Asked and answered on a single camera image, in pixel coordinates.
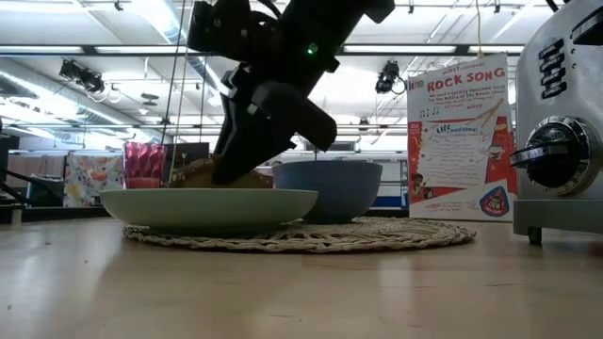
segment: plate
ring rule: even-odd
[[[260,232],[305,216],[318,192],[294,189],[106,190],[107,212],[123,222],[180,234]]]

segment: table surface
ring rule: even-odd
[[[596,338],[603,236],[463,223],[474,243],[365,254],[168,249],[113,219],[0,229],[2,338]]]

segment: woven placemat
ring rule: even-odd
[[[411,218],[358,218],[353,223],[312,225],[300,221],[282,231],[240,238],[159,234],[148,227],[125,226],[129,239],[193,250],[252,250],[270,253],[330,253],[367,250],[412,250],[471,241],[476,233],[439,221]]]

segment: blue bowl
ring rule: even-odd
[[[301,161],[272,169],[276,188],[318,192],[304,220],[346,223],[362,216],[377,198],[383,167],[359,161]]]

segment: pink glass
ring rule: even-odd
[[[166,148],[158,144],[126,142],[123,145],[123,186],[160,188]]]

